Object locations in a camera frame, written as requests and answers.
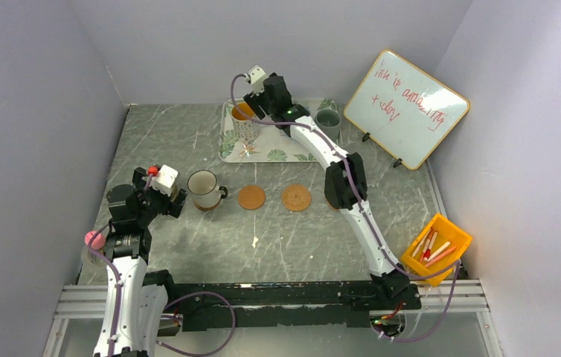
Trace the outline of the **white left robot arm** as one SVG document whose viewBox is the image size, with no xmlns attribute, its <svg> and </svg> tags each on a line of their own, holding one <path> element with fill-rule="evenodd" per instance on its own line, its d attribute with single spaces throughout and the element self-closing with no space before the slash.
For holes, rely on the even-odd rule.
<svg viewBox="0 0 561 357">
<path fill-rule="evenodd" d="M 102 237 L 95 231 L 86 244 L 106 264 L 107 296 L 93 356 L 153 356 L 162 312 L 178 302 L 170 273 L 147 270 L 158 216 L 180 216 L 187 191 L 176 186 L 178 171 L 167 165 L 138 167 L 129 184 L 106 194 L 110 218 Z"/>
</svg>

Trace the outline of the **grey-green mug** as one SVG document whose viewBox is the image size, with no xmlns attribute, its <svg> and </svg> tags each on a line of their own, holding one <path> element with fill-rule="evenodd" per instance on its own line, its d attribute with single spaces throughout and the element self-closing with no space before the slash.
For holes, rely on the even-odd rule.
<svg viewBox="0 0 561 357">
<path fill-rule="evenodd" d="M 322 109 L 315 114 L 314 121 L 327 137 L 334 141 L 339 139 L 342 119 L 337 111 Z"/>
</svg>

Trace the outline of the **white mug black rim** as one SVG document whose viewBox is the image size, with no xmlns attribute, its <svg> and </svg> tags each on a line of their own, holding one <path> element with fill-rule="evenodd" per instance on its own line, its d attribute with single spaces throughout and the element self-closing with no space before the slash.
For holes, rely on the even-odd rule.
<svg viewBox="0 0 561 357">
<path fill-rule="evenodd" d="M 187 180 L 189 194 L 201 206 L 213 206 L 228 197 L 228 189 L 218 183 L 217 176 L 209 170 L 198 170 Z"/>
</svg>

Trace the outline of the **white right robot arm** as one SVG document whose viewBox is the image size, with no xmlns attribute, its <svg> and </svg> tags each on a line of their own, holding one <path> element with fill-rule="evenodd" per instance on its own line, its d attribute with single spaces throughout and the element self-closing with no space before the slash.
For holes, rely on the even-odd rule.
<svg viewBox="0 0 561 357">
<path fill-rule="evenodd" d="M 308 109 L 297 104 L 284 78 L 255 66 L 241 76 L 251 86 L 244 95 L 254 112 L 250 120 L 274 126 L 308 149 L 325 172 L 324 195 L 348 221 L 365 253 L 376 303 L 385 309 L 403 298 L 410 279 L 382 235 L 368 201 L 365 168 L 359 153 L 349 153 L 315 123 Z"/>
</svg>

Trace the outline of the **yellow-inside patterned mug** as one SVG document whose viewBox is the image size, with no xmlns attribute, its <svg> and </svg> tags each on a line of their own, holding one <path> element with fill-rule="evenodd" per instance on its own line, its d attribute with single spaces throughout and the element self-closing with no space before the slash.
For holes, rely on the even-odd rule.
<svg viewBox="0 0 561 357">
<path fill-rule="evenodd" d="M 250 120 L 254 116 L 254 111 L 247 103 L 237 103 L 231 110 L 233 129 L 244 143 L 250 143 L 258 137 L 258 126 Z"/>
</svg>

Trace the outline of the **beige ceramic mug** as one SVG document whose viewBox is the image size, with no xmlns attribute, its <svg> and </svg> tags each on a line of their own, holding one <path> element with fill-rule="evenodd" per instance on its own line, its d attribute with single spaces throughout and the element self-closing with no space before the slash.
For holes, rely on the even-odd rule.
<svg viewBox="0 0 561 357">
<path fill-rule="evenodd" d="M 179 188 L 176 182 L 173 182 L 173 185 L 171 187 L 171 194 L 170 194 L 170 200 L 174 201 L 176 199 L 176 197 L 179 194 Z"/>
</svg>

